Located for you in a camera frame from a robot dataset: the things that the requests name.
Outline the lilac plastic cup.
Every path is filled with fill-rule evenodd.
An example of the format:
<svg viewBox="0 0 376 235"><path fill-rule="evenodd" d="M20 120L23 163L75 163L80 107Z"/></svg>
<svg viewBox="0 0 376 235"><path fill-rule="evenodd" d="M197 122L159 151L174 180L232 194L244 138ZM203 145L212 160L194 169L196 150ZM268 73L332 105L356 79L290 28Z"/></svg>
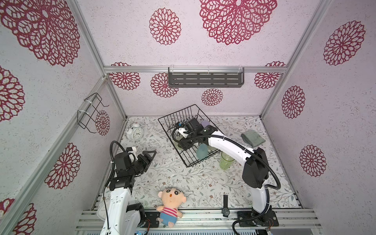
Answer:
<svg viewBox="0 0 376 235"><path fill-rule="evenodd" d="M207 120L203 120L203 121L201 121L201 125L202 125L204 128L206 128L207 126L210 125L210 122L207 121Z"/></svg>

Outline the teal plastic cup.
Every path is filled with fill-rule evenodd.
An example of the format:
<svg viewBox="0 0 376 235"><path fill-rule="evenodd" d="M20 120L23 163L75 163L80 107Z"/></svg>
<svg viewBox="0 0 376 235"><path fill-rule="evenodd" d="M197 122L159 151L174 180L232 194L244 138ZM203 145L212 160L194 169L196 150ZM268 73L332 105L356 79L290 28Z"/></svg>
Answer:
<svg viewBox="0 0 376 235"><path fill-rule="evenodd" d="M200 144L196 152L196 157L199 160L203 160L208 157L208 153L208 146L206 144Z"/></svg>

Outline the tall light green cup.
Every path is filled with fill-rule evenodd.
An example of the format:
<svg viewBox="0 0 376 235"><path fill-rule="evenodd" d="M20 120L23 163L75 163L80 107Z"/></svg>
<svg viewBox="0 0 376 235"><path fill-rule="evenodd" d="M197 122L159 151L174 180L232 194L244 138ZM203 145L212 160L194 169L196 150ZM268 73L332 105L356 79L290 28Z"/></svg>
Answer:
<svg viewBox="0 0 376 235"><path fill-rule="evenodd" d="M226 154L225 152L222 152L221 153L221 158L220 158L220 162L219 162L219 167L222 169L222 170L227 170L230 168L230 166L232 165L232 163L234 162L234 158L232 158L231 156L229 156L228 154Z"/></svg>

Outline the bright green short cup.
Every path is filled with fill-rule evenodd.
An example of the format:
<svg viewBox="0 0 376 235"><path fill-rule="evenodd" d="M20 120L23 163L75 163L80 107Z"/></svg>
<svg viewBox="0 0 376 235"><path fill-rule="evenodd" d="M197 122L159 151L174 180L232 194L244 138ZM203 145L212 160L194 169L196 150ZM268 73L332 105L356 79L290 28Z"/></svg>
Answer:
<svg viewBox="0 0 376 235"><path fill-rule="evenodd" d="M183 138L182 137L178 137L178 138L176 138L178 141L180 141L180 140L182 140ZM176 146L176 148L179 150L179 151L182 151L183 149L182 149L182 147L181 147L181 144L180 143L178 143L178 142L175 142L175 146Z"/></svg>

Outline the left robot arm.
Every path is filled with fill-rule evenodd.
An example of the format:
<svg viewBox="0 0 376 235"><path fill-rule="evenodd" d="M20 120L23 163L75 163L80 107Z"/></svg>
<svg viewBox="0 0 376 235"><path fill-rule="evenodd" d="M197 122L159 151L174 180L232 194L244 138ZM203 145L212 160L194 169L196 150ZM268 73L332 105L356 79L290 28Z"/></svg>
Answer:
<svg viewBox="0 0 376 235"><path fill-rule="evenodd" d="M115 172L109 181L110 199L104 203L106 215L102 235L134 235L146 222L143 205L130 201L136 176L148 170L157 152L143 151L134 161L130 160L132 154L130 151L116 156L110 154Z"/></svg>

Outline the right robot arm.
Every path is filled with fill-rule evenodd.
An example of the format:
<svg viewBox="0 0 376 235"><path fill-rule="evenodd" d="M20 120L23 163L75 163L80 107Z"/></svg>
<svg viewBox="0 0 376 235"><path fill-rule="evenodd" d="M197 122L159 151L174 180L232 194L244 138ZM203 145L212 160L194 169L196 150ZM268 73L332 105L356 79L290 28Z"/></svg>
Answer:
<svg viewBox="0 0 376 235"><path fill-rule="evenodd" d="M187 150L195 143L206 144L236 160L243 167L243 181L251 187L252 209L256 217L269 211L269 189L279 190L281 182L270 167L263 149L246 147L230 139L212 125L203 126L195 118L185 123L176 123L172 138L183 150Z"/></svg>

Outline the white alarm clock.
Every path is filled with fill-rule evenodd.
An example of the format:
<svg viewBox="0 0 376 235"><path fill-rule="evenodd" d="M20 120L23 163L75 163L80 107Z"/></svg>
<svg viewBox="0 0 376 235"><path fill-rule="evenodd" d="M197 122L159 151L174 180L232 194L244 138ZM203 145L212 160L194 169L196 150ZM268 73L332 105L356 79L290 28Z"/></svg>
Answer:
<svg viewBox="0 0 376 235"><path fill-rule="evenodd" d="M126 132L127 139L131 141L139 141L144 135L144 130L139 123L132 123Z"/></svg>

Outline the plush doll striped shirt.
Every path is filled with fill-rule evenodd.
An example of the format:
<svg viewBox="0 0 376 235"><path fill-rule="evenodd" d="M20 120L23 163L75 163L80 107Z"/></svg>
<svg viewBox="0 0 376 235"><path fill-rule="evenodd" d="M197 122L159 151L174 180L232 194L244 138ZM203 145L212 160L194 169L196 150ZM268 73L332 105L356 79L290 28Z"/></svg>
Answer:
<svg viewBox="0 0 376 235"><path fill-rule="evenodd" d="M177 219L183 217L178 209L183 203L186 203L187 198L177 188L166 188L158 193L158 197L162 200L162 205L156 208L160 213L157 220L163 225L173 228Z"/></svg>

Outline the green folded cloth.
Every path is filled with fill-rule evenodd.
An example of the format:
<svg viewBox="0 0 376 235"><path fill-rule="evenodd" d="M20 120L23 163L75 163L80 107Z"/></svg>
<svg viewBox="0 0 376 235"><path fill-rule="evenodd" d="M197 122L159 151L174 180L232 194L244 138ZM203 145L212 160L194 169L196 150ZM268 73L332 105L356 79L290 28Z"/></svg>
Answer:
<svg viewBox="0 0 376 235"><path fill-rule="evenodd" d="M252 148L258 147L266 142L266 140L259 135L255 130L249 130L241 134L242 140L250 145Z"/></svg>

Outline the black wristwatch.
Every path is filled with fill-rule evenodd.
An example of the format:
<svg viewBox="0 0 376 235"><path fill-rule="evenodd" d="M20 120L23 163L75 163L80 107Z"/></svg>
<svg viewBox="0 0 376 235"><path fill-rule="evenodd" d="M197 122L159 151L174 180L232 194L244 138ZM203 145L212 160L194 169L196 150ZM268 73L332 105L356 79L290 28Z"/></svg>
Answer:
<svg viewBox="0 0 376 235"><path fill-rule="evenodd" d="M229 217L230 215L230 210L228 208L228 195L226 194L223 195L223 208L221 210L221 213L223 217Z"/></svg>

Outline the grey wall shelf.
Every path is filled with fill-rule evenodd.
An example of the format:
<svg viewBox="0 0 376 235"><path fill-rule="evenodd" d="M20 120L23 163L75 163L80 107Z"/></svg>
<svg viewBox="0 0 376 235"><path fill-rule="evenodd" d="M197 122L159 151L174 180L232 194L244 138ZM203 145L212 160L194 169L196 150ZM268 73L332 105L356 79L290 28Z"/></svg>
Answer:
<svg viewBox="0 0 376 235"><path fill-rule="evenodd" d="M225 71L176 71L168 68L167 81L170 88L241 88L244 84L244 68Z"/></svg>

